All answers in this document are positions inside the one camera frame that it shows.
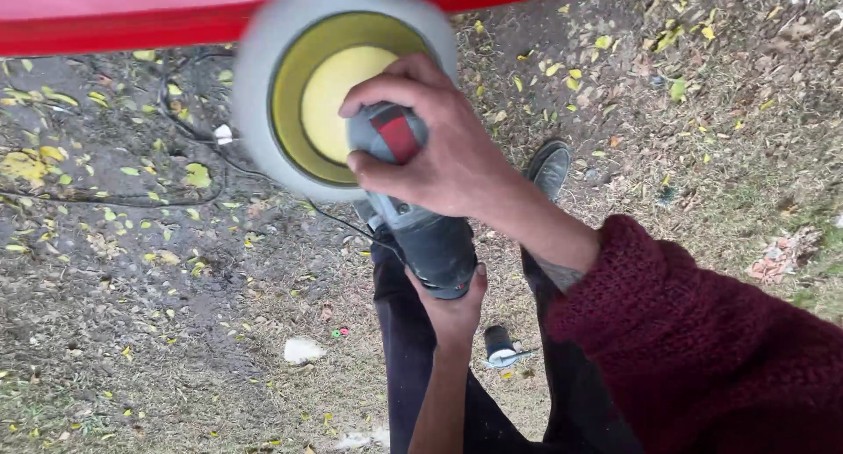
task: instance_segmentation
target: ground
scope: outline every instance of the ground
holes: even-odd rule
[[[823,17],[841,7],[537,0],[460,14],[459,86],[514,166],[547,138],[571,145],[559,205],[594,226],[629,213],[701,266],[756,284],[746,270],[767,245],[813,226],[816,249],[807,243],[792,274],[762,287],[843,325],[843,35]],[[163,71],[204,51],[230,50],[4,62],[0,82],[14,90],[0,103],[0,151],[7,165],[18,159],[0,177],[0,442],[10,450],[323,452],[357,433],[363,450],[386,451],[366,243],[226,169],[159,113]],[[170,107],[205,135],[236,131],[231,68],[230,57],[184,65]],[[40,153],[8,157],[23,148]],[[236,142],[223,149],[249,167]],[[326,210],[353,217],[346,205]],[[481,328],[504,324],[539,348],[518,247],[475,226],[490,268]],[[348,335],[332,337],[338,328]],[[327,354],[290,365],[294,336]],[[541,354],[488,370],[476,339],[478,378],[540,439]]]

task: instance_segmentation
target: maroon knit sweater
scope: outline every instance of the maroon knit sweater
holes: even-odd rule
[[[603,372],[648,453],[843,452],[843,331],[614,215],[545,326]]]

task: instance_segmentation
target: tattoo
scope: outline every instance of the tattoo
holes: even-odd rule
[[[568,288],[583,277],[583,274],[575,269],[550,263],[538,256],[534,256],[533,258],[535,259],[535,262],[539,264],[541,269],[544,270],[544,274],[546,274],[551,281],[553,281],[553,284],[561,291],[567,291]]]

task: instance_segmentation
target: spinning buffing pad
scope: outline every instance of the spinning buffing pad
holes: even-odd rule
[[[234,65],[234,116],[261,170],[316,200],[364,197],[346,166],[349,89],[425,52],[456,80],[448,20],[422,0],[276,0],[258,12]]]

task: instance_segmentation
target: shoe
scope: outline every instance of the shoe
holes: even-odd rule
[[[372,207],[369,200],[355,200],[352,202],[352,207],[357,212],[357,217],[368,225],[369,232],[374,233],[378,227],[384,224],[384,220],[380,218],[380,215],[375,213],[374,207]]]
[[[551,201],[555,201],[565,183],[571,165],[571,152],[561,139],[552,139],[535,152],[524,177],[531,180]]]

